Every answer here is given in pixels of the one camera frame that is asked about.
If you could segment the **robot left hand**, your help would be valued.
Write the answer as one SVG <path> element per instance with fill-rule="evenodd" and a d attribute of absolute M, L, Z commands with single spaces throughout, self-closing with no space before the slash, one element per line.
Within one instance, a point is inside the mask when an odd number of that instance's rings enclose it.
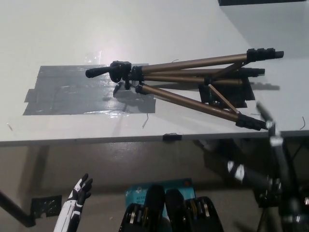
<path fill-rule="evenodd" d="M 86 199 L 91 196 L 92 183 L 93 179 L 88 178 L 88 174 L 85 174 L 74 186 L 68 197 L 68 201 L 74 203 L 74 210 L 82 211 Z"/>

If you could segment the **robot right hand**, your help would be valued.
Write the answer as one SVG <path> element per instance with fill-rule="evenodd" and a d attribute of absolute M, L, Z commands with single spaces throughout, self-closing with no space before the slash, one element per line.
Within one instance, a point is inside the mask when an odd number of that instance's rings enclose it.
<path fill-rule="evenodd" d="M 245 178 L 245 167 L 243 164 L 237 164 L 229 160 L 227 162 L 227 170 L 237 181 L 243 183 Z"/>

